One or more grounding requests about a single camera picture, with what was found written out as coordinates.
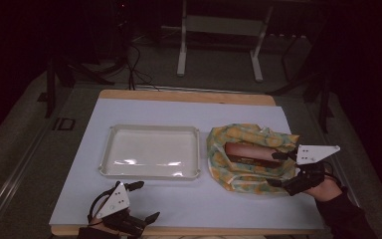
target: floor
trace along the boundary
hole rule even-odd
[[[137,63],[135,71],[123,69],[104,77],[115,82],[111,87],[114,89],[128,89],[132,75],[138,90],[161,91],[262,94],[287,84],[281,57],[290,39],[267,37],[259,56],[265,77],[262,83],[254,81],[248,52],[252,39],[231,44],[231,39],[198,34],[190,36],[186,73],[178,78],[178,39],[177,29],[166,29],[160,44],[153,43],[144,35],[137,35],[133,40],[135,48],[129,52],[131,65],[135,61]],[[308,50],[307,41],[300,39],[286,55],[291,66],[290,75],[298,69]],[[48,225],[50,216],[93,112],[98,92],[107,88],[79,73],[75,73],[75,77],[77,83],[72,89],[57,85],[57,106],[50,118],[45,118],[46,103],[37,101],[39,95],[46,91],[44,73],[31,83],[0,126],[0,194],[6,195],[0,197],[0,238],[48,238],[52,235]],[[277,98],[279,102],[286,102],[286,110],[291,114],[289,117],[297,119],[298,107],[304,106],[316,119],[318,102],[304,103],[301,95],[305,87]],[[382,186],[337,96],[331,96],[329,109],[333,118],[327,119],[329,133],[322,133],[321,140],[347,148],[341,156],[343,160],[337,162],[341,168],[340,176],[352,189],[352,199],[366,210],[371,226],[382,238]],[[76,126],[72,131],[52,130],[57,118],[74,118]],[[306,127],[302,125],[305,123],[300,121],[291,128],[304,133]],[[309,236],[267,235],[272,239],[306,237],[331,238],[331,235],[327,228]]]

